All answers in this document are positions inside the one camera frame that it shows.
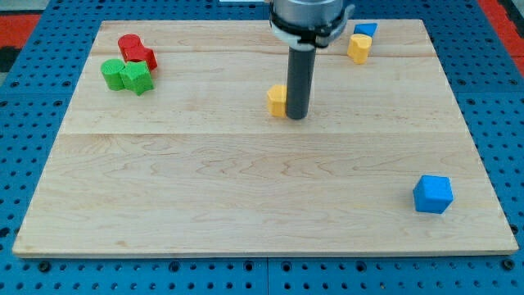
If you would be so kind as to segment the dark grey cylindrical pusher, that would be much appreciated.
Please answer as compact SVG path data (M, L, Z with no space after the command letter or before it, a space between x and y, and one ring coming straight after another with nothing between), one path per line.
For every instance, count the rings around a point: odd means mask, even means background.
M308 114L315 57L315 48L309 51L289 48L286 115L293 120L302 120Z

